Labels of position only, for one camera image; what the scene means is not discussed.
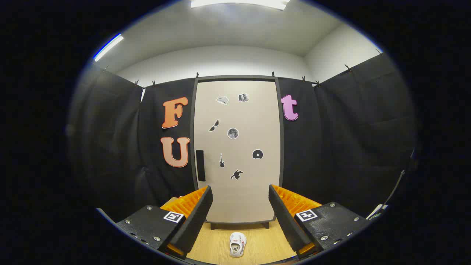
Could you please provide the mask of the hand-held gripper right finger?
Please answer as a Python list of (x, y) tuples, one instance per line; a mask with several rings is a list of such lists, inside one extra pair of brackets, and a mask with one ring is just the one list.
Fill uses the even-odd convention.
[(276, 185), (269, 202), (290, 247), (299, 259), (328, 252), (370, 225), (370, 221), (338, 202), (320, 204)]

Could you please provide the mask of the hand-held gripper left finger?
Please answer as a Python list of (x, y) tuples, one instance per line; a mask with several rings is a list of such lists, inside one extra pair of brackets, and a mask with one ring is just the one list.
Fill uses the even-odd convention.
[(207, 185), (161, 207), (146, 205), (116, 225), (151, 248), (185, 258), (199, 235), (213, 202)]

